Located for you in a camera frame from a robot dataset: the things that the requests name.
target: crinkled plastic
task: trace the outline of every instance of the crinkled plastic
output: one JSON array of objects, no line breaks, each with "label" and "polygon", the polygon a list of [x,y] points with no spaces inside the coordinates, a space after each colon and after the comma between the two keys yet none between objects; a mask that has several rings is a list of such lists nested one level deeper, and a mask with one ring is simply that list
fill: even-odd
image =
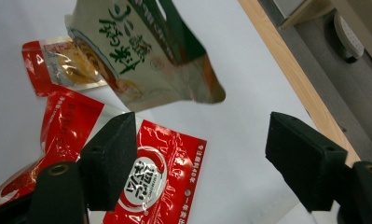
[{"label": "crinkled plastic", "polygon": [[172,1],[78,0],[68,34],[132,111],[226,94]]},{"label": "crinkled plastic", "polygon": [[74,91],[107,85],[68,36],[28,42],[22,46],[22,57],[38,96],[48,96],[52,85]]},{"label": "crinkled plastic", "polygon": [[[38,173],[59,161],[77,161],[104,124],[124,113],[75,91],[53,87],[41,130],[43,155],[0,187],[0,205],[34,190]],[[137,159],[115,211],[91,219],[114,223],[186,223],[206,141],[136,118]]]}]

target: wooden edge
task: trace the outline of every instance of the wooden edge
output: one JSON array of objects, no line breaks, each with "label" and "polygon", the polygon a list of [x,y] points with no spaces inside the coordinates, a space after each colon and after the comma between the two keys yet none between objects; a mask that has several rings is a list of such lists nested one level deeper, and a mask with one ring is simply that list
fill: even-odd
[{"label": "wooden edge", "polygon": [[282,69],[299,100],[310,114],[319,132],[348,150],[347,165],[352,166],[355,161],[359,161],[360,158],[354,151],[351,143],[340,130],[323,100],[311,85],[309,79],[296,61],[296,58],[290,49],[287,48],[264,9],[258,3],[258,0],[239,0],[239,2],[267,45],[276,63]]}]

